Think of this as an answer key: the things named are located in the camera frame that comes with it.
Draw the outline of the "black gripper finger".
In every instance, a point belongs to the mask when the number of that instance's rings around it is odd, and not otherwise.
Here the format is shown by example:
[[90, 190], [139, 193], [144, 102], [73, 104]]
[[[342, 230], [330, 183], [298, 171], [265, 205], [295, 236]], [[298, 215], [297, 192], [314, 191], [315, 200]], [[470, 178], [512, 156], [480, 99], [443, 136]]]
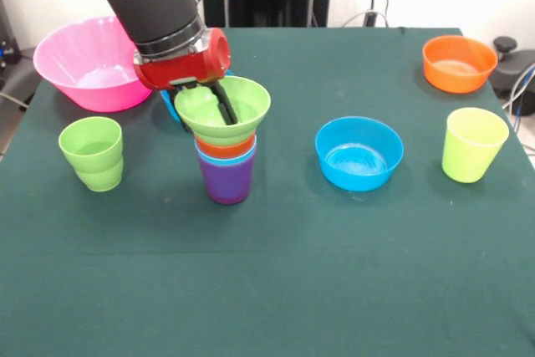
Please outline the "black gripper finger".
[[211, 91], [216, 96], [218, 104], [217, 107], [220, 111], [220, 114], [223, 118], [223, 121], [226, 125], [235, 125], [238, 123], [238, 118], [234, 109], [232, 108], [232, 103], [229, 100], [226, 91], [217, 80], [211, 84]]

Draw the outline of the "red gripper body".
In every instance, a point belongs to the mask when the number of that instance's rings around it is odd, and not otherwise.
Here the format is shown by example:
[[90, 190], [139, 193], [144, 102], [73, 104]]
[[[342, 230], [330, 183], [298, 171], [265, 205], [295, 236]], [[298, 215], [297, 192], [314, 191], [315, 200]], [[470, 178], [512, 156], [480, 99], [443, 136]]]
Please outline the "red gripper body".
[[155, 60], [135, 52], [133, 63], [145, 87], [167, 90], [222, 79], [231, 66], [231, 53], [224, 32], [209, 28], [183, 52]]

